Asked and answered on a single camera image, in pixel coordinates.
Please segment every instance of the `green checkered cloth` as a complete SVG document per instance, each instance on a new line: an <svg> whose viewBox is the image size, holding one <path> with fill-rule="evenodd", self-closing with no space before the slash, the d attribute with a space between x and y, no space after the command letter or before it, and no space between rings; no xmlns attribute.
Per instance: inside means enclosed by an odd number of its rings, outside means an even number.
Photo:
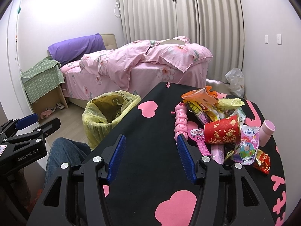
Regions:
<svg viewBox="0 0 301 226"><path fill-rule="evenodd" d="M21 73L21 79L31 103L64 82L60 67L60 62L48 56L28 71Z"/></svg>

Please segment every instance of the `black table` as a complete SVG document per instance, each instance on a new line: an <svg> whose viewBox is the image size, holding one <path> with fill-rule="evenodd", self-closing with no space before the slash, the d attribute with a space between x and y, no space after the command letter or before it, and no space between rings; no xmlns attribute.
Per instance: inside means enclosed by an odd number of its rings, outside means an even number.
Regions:
<svg viewBox="0 0 301 226"><path fill-rule="evenodd" d="M200 186L191 184L186 178L174 140L175 117L170 113L182 101L182 94L196 88L179 84L170 84L170 87L166 87L166 84L159 83L140 102L153 100L157 103L158 108L154 117L145 118L136 106L84 161L85 163L101 155L105 147L115 143L120 133L126 136L126 150L117 179L110 185L109 195L106 197L114 225L160 226L161 223L154 216L160 203L169 200L171 195L179 190L188 190L195 195L199 192ZM257 105L252 104L263 122L264 117ZM246 101L242 108L247 117L255 119ZM194 116L189 118L190 121L197 122ZM245 167L261 191L275 223L277 220L280 223L285 212L285 204L283 205L285 184L276 184L272 179L284 178L281 158L273 137L261 149L271 159L269 175L265 176L251 166Z"/></svg>

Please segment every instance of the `red cup with gold pattern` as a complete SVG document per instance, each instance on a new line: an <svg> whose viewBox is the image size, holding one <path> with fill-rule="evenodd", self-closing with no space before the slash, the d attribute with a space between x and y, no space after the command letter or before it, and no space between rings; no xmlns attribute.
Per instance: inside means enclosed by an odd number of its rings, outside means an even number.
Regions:
<svg viewBox="0 0 301 226"><path fill-rule="evenodd" d="M207 144L239 144L241 138L238 116L235 115L206 123L204 126L204 137Z"/></svg>

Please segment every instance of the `trash bin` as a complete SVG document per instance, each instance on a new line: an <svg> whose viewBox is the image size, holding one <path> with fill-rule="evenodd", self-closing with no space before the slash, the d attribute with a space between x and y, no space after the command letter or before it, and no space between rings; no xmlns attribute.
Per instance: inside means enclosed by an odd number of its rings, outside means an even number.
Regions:
<svg viewBox="0 0 301 226"><path fill-rule="evenodd" d="M82 114L82 122L91 150L98 146L140 100L138 95L116 91L105 93L88 102Z"/></svg>

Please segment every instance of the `beige curtain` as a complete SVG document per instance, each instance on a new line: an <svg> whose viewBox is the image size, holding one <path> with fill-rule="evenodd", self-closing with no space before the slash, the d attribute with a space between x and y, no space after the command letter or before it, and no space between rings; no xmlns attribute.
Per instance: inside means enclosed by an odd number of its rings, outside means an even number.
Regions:
<svg viewBox="0 0 301 226"><path fill-rule="evenodd" d="M244 31L240 0L198 0L200 44L214 58L209 64L208 79L227 82L225 74L242 68Z"/></svg>
<svg viewBox="0 0 301 226"><path fill-rule="evenodd" d="M121 20L126 43L164 40L177 36L173 0L120 0Z"/></svg>
<svg viewBox="0 0 301 226"><path fill-rule="evenodd" d="M244 32L240 0L177 0L178 35L213 54L207 78L224 81L232 68L242 68Z"/></svg>

